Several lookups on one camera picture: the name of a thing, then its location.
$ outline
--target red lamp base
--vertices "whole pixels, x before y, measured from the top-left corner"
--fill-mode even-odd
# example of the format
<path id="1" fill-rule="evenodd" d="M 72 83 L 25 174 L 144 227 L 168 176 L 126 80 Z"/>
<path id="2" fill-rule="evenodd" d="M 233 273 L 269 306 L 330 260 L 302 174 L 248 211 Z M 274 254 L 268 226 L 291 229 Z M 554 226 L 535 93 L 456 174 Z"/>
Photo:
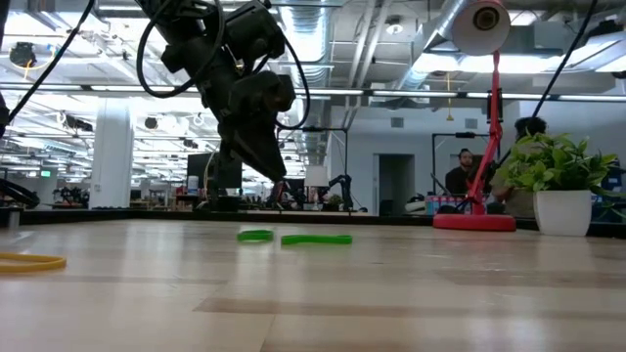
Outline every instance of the red lamp base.
<path id="1" fill-rule="evenodd" d="M 432 227 L 436 229 L 467 231 L 513 232 L 515 219 L 510 215 L 437 214 Z"/>

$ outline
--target potted plant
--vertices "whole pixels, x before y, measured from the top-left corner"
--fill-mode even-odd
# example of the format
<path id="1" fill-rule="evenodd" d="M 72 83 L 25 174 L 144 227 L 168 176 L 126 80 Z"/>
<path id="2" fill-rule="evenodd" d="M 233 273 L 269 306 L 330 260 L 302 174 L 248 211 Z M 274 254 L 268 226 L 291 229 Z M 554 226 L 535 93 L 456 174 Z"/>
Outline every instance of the potted plant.
<path id="1" fill-rule="evenodd" d="M 329 202 L 324 207 L 324 210 L 339 211 L 339 206 L 343 203 L 343 199 L 339 195 L 332 195 L 329 198 Z"/>
<path id="2" fill-rule="evenodd" d="M 507 186 L 534 193 L 535 218 L 544 235 L 585 236 L 591 223 L 592 193 L 614 195 L 600 183 L 617 156 L 588 155 L 587 144 L 586 139 L 574 144 L 566 134 L 526 136 L 497 171 Z M 609 210 L 611 204 L 604 206 Z"/>

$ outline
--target white lamp shade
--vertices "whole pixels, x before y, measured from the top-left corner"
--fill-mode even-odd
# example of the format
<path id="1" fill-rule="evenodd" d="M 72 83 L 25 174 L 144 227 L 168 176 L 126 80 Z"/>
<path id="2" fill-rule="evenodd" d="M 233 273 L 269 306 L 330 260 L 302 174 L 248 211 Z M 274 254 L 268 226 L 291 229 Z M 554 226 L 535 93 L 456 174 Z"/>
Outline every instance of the white lamp shade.
<path id="1" fill-rule="evenodd" d="M 498 0 L 467 5 L 454 19 L 452 41 L 462 53 L 482 56 L 499 50 L 511 30 L 509 12 Z"/>
<path id="2" fill-rule="evenodd" d="M 329 174 L 324 165 L 306 166 L 305 187 L 328 187 Z"/>

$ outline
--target yellow rubber band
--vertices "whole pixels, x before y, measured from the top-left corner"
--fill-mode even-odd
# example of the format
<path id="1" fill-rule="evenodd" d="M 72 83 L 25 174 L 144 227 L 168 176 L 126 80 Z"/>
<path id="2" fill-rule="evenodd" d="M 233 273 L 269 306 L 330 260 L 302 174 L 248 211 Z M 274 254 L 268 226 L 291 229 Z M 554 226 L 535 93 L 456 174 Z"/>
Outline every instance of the yellow rubber band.
<path id="1" fill-rule="evenodd" d="M 0 264 L 0 273 L 32 273 L 44 270 L 62 269 L 67 265 L 63 257 L 34 254 L 1 253 L 0 259 L 34 262 L 23 265 Z"/>

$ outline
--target person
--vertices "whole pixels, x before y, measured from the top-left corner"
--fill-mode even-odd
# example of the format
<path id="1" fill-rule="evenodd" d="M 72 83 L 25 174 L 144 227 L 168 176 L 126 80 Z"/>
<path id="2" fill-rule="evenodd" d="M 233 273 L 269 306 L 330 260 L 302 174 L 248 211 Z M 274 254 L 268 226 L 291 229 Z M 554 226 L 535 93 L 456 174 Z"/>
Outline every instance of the person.
<path id="1" fill-rule="evenodd" d="M 548 124 L 540 117 L 524 117 L 515 122 L 516 139 L 537 133 L 545 134 Z M 534 143 L 524 144 L 518 147 L 523 154 L 535 153 L 537 146 Z M 505 161 L 500 167 L 509 167 L 512 160 Z M 514 217 L 534 218 L 535 211 L 533 207 L 533 195 L 525 190 L 516 190 L 506 185 L 506 180 L 502 176 L 496 174 L 491 179 L 491 195 L 496 201 L 506 205 L 506 211 Z"/>
<path id="2" fill-rule="evenodd" d="M 453 195 L 464 195 L 468 192 L 468 175 L 473 163 L 473 154 L 469 149 L 461 149 L 459 163 L 459 167 L 446 174 L 446 188 Z"/>

